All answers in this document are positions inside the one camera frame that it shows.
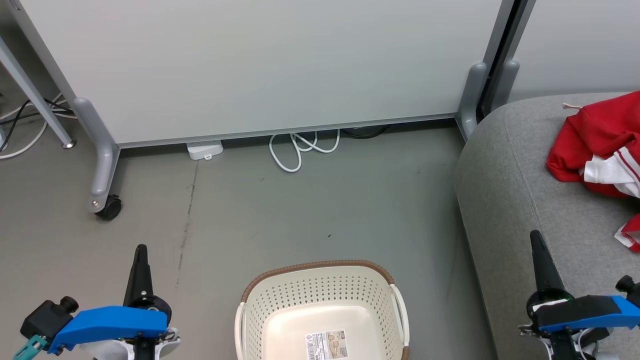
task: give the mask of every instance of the black wheel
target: black wheel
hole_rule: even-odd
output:
[[[113,220],[118,216],[120,210],[122,209],[122,200],[118,197],[118,195],[109,195],[107,196],[107,201],[104,204],[104,208],[97,213],[95,216],[103,219],[103,220]]]

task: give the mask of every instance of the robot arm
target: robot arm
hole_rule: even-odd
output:
[[[107,306],[71,314],[77,302],[46,300],[24,319],[20,333],[29,339],[13,357],[31,360],[40,351],[59,356],[76,345],[97,360],[155,360],[180,344],[175,328],[167,328],[171,307],[153,294],[147,247],[138,245],[123,306]]]
[[[640,284],[628,275],[616,288],[621,296],[587,295],[575,299],[560,279],[556,266],[539,231],[531,232],[531,249],[537,291],[527,301],[530,325],[520,327],[523,335],[534,336],[545,344],[549,359],[591,360],[596,358],[597,341],[610,335],[610,329],[640,325]],[[616,359],[608,354],[598,360]]]

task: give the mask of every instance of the gray sofa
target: gray sofa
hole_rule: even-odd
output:
[[[535,290],[529,231],[539,229],[566,289],[574,296],[615,295],[618,279],[640,281],[640,254],[613,234],[640,212],[640,200],[611,199],[579,183],[560,183],[545,160],[565,118],[585,105],[621,94],[560,95],[505,105],[489,114],[467,142],[455,177],[471,253],[500,360],[546,359],[544,347],[520,337],[525,303]],[[640,357],[640,330],[618,329],[601,351]]]

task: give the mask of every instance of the floor crack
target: floor crack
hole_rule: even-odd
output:
[[[196,192],[196,179],[198,178],[198,167],[200,167],[200,160],[196,163],[196,170],[193,174],[193,182],[191,183],[191,198],[189,200],[189,208],[187,209],[187,220],[184,222],[184,230],[182,232],[182,242],[180,243],[180,261],[178,262],[178,278],[175,281],[175,288],[177,290],[180,284],[180,271],[182,270],[182,257],[184,256],[184,249],[187,246],[187,240],[189,239],[189,230],[191,229],[191,207],[193,205],[193,194]]]

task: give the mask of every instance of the sticker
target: sticker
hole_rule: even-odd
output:
[[[347,339],[344,330],[317,332],[307,335],[307,360],[346,359]]]

